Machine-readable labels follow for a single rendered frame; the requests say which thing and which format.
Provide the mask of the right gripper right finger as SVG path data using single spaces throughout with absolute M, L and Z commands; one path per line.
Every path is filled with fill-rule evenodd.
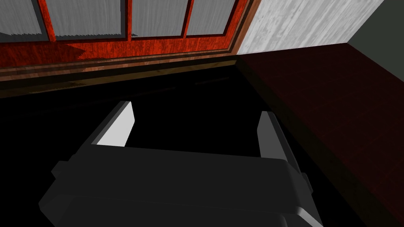
M 287 161 L 292 166 L 296 159 L 273 112 L 263 111 L 257 126 L 260 157 Z

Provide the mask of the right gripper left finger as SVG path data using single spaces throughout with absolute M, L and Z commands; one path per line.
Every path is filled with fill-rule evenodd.
M 90 134 L 84 144 L 124 147 L 134 123 L 132 103 L 120 101 Z

